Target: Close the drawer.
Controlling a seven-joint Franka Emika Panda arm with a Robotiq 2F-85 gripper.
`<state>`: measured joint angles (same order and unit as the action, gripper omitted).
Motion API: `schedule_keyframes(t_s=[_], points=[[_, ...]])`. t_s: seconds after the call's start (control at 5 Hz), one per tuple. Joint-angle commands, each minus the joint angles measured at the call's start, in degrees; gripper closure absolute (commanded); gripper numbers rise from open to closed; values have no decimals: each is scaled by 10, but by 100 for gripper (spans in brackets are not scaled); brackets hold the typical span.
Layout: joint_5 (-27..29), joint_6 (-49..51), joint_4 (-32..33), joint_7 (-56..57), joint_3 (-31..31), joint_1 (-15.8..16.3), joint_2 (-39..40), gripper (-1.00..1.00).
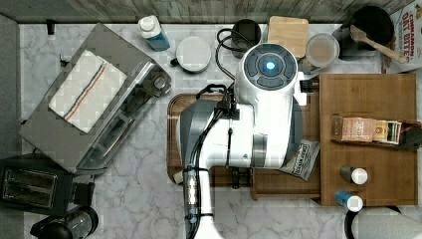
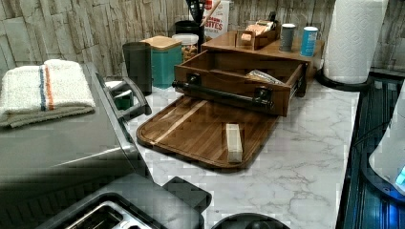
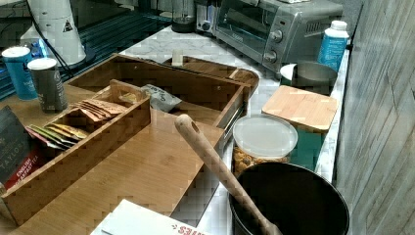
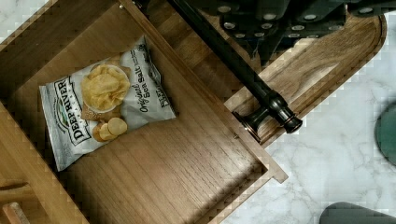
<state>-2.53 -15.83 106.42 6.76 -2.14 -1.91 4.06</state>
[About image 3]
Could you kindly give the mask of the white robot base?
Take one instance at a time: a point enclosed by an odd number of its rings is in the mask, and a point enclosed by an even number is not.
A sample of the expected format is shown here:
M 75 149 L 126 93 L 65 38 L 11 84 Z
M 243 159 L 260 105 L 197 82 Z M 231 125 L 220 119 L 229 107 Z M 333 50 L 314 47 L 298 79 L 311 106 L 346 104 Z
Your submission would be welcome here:
M 56 52 L 70 68 L 95 59 L 95 52 L 81 43 L 70 0 L 26 1 L 32 25 L 21 36 L 21 44 L 42 39 L 45 45 L 51 46 L 49 55 L 53 56 Z

